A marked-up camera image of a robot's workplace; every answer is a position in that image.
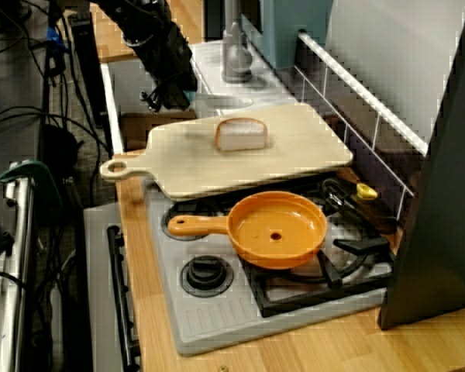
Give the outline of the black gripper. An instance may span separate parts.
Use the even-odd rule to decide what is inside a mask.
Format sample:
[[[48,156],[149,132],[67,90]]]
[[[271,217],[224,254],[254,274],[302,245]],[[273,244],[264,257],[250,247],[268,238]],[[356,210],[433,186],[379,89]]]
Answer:
[[[177,84],[177,68],[175,67],[176,33],[159,36],[147,36],[136,39],[133,49],[143,62],[143,66],[155,83],[152,93],[139,93],[150,113],[160,111],[160,103],[154,97],[160,97],[166,109],[186,110],[190,102],[184,91]]]

